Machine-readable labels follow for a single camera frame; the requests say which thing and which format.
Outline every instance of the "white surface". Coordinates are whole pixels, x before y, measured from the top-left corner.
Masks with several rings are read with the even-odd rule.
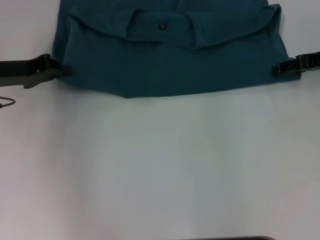
[[[279,0],[291,56],[320,50],[320,2]],[[0,3],[0,60],[48,52],[58,0]],[[320,72],[123,99],[58,82],[0,110],[0,240],[165,240],[320,229]]]

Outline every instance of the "folded shirt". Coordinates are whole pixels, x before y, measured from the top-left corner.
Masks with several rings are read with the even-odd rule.
[[[297,80],[272,76],[291,59],[280,19],[266,0],[61,0],[52,55],[63,81],[125,98]]]

